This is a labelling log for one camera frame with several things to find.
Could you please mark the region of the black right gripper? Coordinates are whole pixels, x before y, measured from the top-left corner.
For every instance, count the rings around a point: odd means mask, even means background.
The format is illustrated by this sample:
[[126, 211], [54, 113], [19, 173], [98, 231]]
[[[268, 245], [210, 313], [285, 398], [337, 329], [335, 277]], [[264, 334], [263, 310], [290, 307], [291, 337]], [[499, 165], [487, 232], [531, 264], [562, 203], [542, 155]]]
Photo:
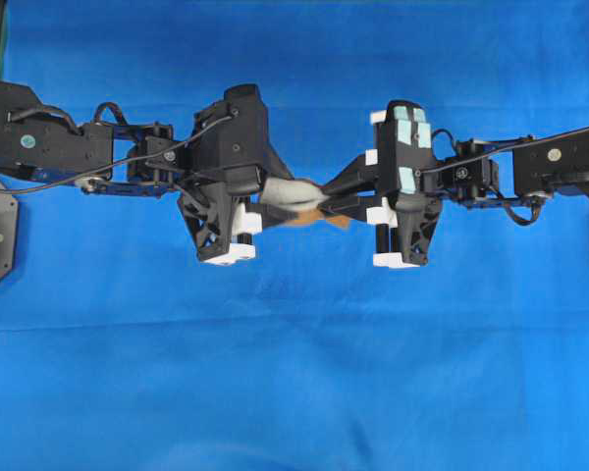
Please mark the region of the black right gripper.
[[[370, 114], [370, 124], [381, 122], [385, 111]], [[378, 156], [375, 147], [358, 155], [333, 179], [322, 186], [330, 195], [319, 208], [332, 215], [373, 225], [376, 228], [376, 253], [373, 263], [390, 269], [416, 268], [427, 264], [427, 250], [442, 203], [422, 188], [416, 194], [394, 191], [379, 194]], [[354, 193], [373, 191], [376, 195], [360, 196]]]

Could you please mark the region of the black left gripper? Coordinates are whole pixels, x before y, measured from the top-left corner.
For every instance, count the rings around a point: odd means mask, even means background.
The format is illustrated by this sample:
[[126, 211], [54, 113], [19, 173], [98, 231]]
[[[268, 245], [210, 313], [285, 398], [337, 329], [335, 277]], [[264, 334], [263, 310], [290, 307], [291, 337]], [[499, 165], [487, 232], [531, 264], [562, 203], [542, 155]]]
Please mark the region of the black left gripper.
[[[271, 144], [266, 146], [265, 170], [273, 177], [293, 180], [287, 164]], [[255, 257], [254, 230], [285, 225], [298, 213], [278, 206], [258, 203], [259, 214], [248, 213], [246, 203], [261, 189], [256, 166], [226, 170], [222, 179], [211, 181], [193, 175], [176, 183], [178, 206], [202, 263], [230, 266]]]

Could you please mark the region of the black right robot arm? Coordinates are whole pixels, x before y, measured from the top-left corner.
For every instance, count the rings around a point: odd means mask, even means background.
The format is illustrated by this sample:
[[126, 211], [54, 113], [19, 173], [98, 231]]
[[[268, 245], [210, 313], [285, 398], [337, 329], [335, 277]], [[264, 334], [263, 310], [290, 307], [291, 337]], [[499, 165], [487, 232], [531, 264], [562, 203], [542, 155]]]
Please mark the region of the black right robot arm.
[[446, 200], [500, 208], [528, 226], [556, 192], [589, 198], [589, 127], [542, 139], [458, 141], [454, 156], [439, 160], [422, 108], [397, 102], [370, 121], [374, 148], [324, 185], [320, 208], [374, 227], [378, 267], [426, 265]]

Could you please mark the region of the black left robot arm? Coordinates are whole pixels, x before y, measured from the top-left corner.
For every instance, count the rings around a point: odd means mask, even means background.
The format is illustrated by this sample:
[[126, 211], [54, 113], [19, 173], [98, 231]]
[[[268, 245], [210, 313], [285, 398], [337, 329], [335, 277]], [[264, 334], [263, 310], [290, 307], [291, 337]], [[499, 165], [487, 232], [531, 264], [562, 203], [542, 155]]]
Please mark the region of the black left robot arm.
[[85, 194], [177, 192], [198, 260], [215, 265], [254, 257], [254, 235], [297, 217], [263, 195], [293, 176], [270, 143], [268, 110], [254, 84], [227, 89], [195, 114], [190, 136], [176, 139], [170, 126], [129, 124], [111, 102], [77, 125], [29, 87], [0, 81], [0, 173]]

